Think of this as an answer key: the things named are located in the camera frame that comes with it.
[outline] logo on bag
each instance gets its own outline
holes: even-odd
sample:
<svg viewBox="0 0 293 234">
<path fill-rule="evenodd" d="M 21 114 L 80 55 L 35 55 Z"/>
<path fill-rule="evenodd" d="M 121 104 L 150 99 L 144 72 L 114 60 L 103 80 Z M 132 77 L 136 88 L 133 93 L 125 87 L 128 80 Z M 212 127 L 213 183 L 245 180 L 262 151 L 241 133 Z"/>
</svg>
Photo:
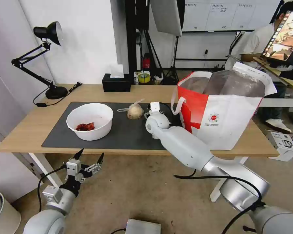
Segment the logo on bag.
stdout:
<svg viewBox="0 0 293 234">
<path fill-rule="evenodd" d="M 213 113 L 213 114 L 211 114 L 209 116 L 209 121 L 212 122 L 212 123 L 218 122 L 218 119 L 219 119 L 219 115 L 218 114 Z"/>
</svg>

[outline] floor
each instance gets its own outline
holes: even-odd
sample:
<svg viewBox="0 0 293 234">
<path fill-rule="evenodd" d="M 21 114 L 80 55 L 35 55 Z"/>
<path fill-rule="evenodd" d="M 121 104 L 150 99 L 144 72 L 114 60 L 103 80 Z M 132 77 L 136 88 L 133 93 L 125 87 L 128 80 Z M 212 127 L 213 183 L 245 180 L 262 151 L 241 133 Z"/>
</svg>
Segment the floor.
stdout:
<svg viewBox="0 0 293 234">
<path fill-rule="evenodd" d="M 255 117 L 254 120 L 264 132 L 268 129 Z M 285 121 L 293 129 L 288 119 Z M 69 157 L 47 155 L 54 168 Z M 93 164 L 98 157 L 83 155 L 81 160 Z M 293 211 L 293 159 L 280 162 L 250 158 L 246 166 L 270 183 L 271 188 L 264 199 L 268 205 Z M 128 218 L 160 223 L 162 234 L 221 233 L 237 212 L 223 198 L 215 203 L 210 201 L 209 194 L 216 181 L 184 181 L 173 177 L 173 174 L 191 173 L 191 169 L 174 157 L 106 155 L 103 169 L 82 185 L 66 220 L 66 234 L 109 234 L 125 228 Z M 65 171 L 59 176 L 64 179 Z M 28 219 L 38 212 L 36 190 L 14 202 L 13 206 L 22 214 L 17 231 L 21 234 Z M 245 215 L 228 233 L 244 233 L 242 225 L 253 226 Z"/>
</svg>

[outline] red food in bowl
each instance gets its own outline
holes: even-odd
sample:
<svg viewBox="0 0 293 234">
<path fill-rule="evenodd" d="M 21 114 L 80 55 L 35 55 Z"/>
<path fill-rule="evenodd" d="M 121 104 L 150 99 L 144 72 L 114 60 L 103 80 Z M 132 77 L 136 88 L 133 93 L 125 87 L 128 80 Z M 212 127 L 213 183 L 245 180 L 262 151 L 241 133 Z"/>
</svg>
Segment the red food in bowl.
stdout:
<svg viewBox="0 0 293 234">
<path fill-rule="evenodd" d="M 94 123 L 92 122 L 89 124 L 85 124 L 85 123 L 79 124 L 76 130 L 82 131 L 82 132 L 94 130 Z"/>
</svg>

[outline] black desk lamp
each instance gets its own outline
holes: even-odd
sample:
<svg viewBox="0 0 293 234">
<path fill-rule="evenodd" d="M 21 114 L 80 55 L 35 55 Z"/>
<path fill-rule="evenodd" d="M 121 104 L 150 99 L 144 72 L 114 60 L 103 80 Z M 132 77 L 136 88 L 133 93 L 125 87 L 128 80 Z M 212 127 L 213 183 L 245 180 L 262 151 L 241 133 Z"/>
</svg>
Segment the black desk lamp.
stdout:
<svg viewBox="0 0 293 234">
<path fill-rule="evenodd" d="M 43 41 L 43 43 L 40 46 L 38 46 L 37 48 L 22 55 L 21 57 L 13 59 L 12 64 L 15 67 L 26 72 L 27 74 L 33 76 L 37 80 L 41 81 L 42 83 L 46 84 L 49 87 L 49 89 L 46 91 L 46 97 L 48 99 L 63 98 L 68 94 L 68 91 L 66 88 L 56 86 L 53 84 L 53 81 L 47 80 L 47 79 L 37 75 L 36 73 L 34 73 L 31 70 L 24 67 L 24 64 L 28 63 L 29 61 L 37 58 L 38 56 L 40 56 L 50 50 L 51 43 L 48 42 L 47 39 L 50 39 L 51 41 L 53 41 L 55 44 L 57 44 L 59 46 L 61 45 L 61 42 L 63 40 L 61 25 L 58 21 L 56 21 L 56 22 L 49 24 L 49 26 L 46 28 L 45 27 L 34 27 L 34 34 L 36 37 L 40 38 Z M 45 48 L 44 51 L 40 52 L 37 55 L 26 57 L 26 56 L 30 55 L 31 53 L 33 53 L 34 51 L 39 50 L 42 47 Z"/>
</svg>

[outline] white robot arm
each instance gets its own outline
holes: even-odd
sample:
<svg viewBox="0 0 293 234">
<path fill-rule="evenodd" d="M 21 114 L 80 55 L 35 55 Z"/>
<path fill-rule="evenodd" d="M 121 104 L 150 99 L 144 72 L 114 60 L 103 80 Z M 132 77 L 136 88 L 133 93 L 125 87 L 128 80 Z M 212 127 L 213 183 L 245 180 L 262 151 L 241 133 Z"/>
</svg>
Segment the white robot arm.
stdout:
<svg viewBox="0 0 293 234">
<path fill-rule="evenodd" d="M 146 129 L 153 138 L 181 163 L 199 170 L 208 176 L 233 176 L 253 184 L 264 196 L 269 183 L 244 165 L 233 160 L 214 156 L 197 137 L 182 127 L 169 127 L 169 121 L 159 111 L 150 111 Z M 222 196 L 237 210 L 244 211 L 258 199 L 258 193 L 250 185 L 234 179 L 227 179 L 221 186 Z M 293 213 L 277 207 L 261 205 L 248 212 L 258 234 L 293 234 Z"/>
<path fill-rule="evenodd" d="M 87 166 L 81 163 L 79 157 L 83 149 L 70 159 L 65 166 L 66 183 L 59 188 L 47 186 L 43 195 L 48 200 L 46 210 L 40 211 L 29 219 L 23 234 L 63 234 L 65 230 L 65 216 L 69 214 L 75 198 L 78 196 L 80 185 L 102 168 L 104 153 L 98 162 Z"/>
</svg>

